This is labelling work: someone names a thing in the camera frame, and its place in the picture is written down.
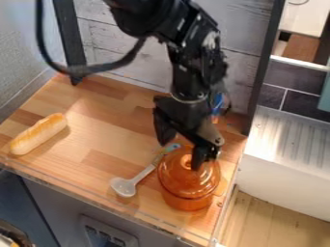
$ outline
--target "baguette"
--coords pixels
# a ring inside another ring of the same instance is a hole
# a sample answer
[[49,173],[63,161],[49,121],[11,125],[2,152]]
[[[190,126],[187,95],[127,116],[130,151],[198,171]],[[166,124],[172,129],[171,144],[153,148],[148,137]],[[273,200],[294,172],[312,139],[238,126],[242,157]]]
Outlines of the baguette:
[[67,119],[62,113],[55,113],[39,120],[11,141],[11,153],[24,155],[49,140],[66,126]]

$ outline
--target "wall tile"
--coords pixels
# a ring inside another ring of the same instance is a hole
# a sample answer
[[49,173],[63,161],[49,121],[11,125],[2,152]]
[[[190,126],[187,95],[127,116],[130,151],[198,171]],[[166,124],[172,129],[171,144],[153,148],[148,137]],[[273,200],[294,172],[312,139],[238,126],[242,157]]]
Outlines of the wall tile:
[[284,89],[263,84],[258,104],[273,109],[280,109],[284,94]]
[[318,96],[288,91],[283,105],[283,111],[330,123],[330,113],[318,110],[318,101]]
[[320,95],[326,72],[270,60],[264,83]]

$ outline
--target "white spoon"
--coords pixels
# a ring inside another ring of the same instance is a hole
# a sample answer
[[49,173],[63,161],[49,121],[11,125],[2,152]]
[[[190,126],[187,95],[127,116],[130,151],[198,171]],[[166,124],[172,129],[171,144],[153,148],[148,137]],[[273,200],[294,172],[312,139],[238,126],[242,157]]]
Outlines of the white spoon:
[[157,166],[162,157],[173,150],[180,148],[180,144],[172,144],[169,147],[165,148],[153,161],[152,163],[146,167],[140,174],[132,179],[124,179],[124,178],[112,178],[110,180],[111,187],[116,191],[116,193],[125,198],[132,197],[136,194],[136,184],[138,184],[143,178],[149,175]]

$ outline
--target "wooden countertop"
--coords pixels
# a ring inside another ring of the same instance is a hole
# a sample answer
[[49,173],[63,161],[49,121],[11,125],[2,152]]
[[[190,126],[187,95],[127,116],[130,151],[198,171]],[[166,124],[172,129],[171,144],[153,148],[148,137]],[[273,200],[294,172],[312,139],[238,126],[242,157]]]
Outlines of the wooden countertop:
[[[245,145],[245,136],[238,132],[242,118],[231,114],[218,125],[226,139],[220,159],[224,179],[209,208],[183,212],[168,207],[156,173],[138,185],[134,198],[124,200],[109,188],[109,180],[134,177],[159,149],[151,113],[155,94],[159,93],[103,77],[88,78],[73,87],[58,75],[0,125],[0,163],[94,206],[206,245]],[[67,116],[68,129],[24,156],[9,154],[13,137],[56,112]]]

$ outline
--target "orange pot lid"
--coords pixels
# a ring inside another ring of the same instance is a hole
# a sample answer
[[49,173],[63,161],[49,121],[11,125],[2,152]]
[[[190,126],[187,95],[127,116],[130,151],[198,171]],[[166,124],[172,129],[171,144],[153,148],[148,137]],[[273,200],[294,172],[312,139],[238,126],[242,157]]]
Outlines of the orange pot lid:
[[158,177],[163,187],[185,199],[212,193],[221,178],[218,161],[205,162],[199,171],[192,171],[191,156],[192,147],[182,146],[167,154],[158,166]]

